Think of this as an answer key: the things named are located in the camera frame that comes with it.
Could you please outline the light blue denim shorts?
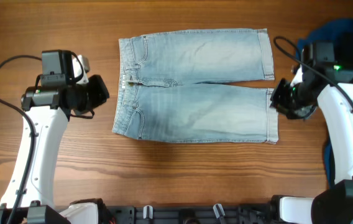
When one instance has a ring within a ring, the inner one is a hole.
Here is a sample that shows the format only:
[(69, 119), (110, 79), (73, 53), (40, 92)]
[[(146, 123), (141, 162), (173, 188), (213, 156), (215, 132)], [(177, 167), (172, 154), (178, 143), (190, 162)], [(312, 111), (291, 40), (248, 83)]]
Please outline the light blue denim shorts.
[(278, 141), (266, 29), (198, 29), (119, 40), (113, 132), (170, 143)]

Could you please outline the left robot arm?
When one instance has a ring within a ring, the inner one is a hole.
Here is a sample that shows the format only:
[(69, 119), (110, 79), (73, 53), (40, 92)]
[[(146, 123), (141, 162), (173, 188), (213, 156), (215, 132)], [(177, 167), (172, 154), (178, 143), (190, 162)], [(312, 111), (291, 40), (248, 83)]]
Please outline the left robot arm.
[(101, 199), (77, 200), (59, 212), (53, 202), (58, 150), (70, 118), (91, 119), (109, 98), (100, 75), (88, 77), (88, 59), (69, 50), (48, 50), (38, 58), (42, 73), (26, 89), (23, 132), (11, 181), (0, 200), (0, 223), (110, 223)]

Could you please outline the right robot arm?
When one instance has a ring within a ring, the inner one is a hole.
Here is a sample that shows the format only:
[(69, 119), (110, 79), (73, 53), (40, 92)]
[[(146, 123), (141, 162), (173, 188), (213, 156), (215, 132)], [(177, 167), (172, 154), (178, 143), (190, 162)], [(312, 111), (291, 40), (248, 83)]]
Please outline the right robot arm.
[(353, 67), (334, 57), (330, 42), (305, 46), (292, 81), (281, 79), (271, 106), (288, 119), (319, 108), (334, 157), (334, 186), (315, 198), (274, 196), (272, 218), (284, 223), (353, 223)]

